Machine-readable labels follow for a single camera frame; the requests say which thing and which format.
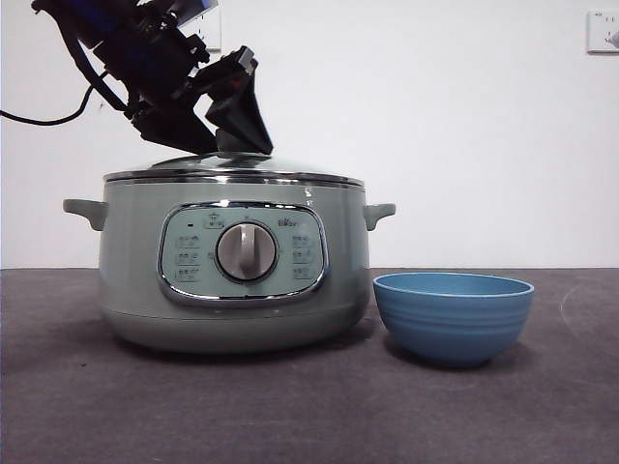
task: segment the lid rim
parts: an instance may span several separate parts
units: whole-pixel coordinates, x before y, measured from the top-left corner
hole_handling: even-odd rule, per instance
[[[103,180],[107,182],[133,179],[219,177],[254,178],[254,179],[282,179],[288,181],[323,182],[331,184],[346,184],[364,188],[366,185],[359,179],[332,174],[317,174],[310,172],[284,172],[257,169],[217,168],[217,169],[145,169],[136,171],[120,171],[106,174]]]

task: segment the brand logo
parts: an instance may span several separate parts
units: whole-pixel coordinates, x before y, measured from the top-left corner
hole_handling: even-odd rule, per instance
[[[278,221],[279,227],[295,227],[297,223],[290,217],[283,217]]]

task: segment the pot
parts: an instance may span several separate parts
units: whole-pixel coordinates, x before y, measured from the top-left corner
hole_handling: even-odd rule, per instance
[[[353,326],[369,298],[368,231],[393,204],[363,182],[248,154],[173,159],[104,177],[64,210],[102,231],[100,306],[151,348],[242,353]]]

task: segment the dial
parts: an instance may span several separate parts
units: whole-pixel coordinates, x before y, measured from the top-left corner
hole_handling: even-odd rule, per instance
[[[221,234],[217,258],[221,268],[239,280],[255,280],[265,276],[276,257],[275,240],[261,225],[252,222],[236,224]]]

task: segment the ceramic bowl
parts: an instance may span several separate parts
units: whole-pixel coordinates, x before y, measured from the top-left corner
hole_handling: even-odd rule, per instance
[[[380,317],[403,348],[448,367],[484,363],[514,344],[533,285],[492,275],[402,273],[374,279]]]

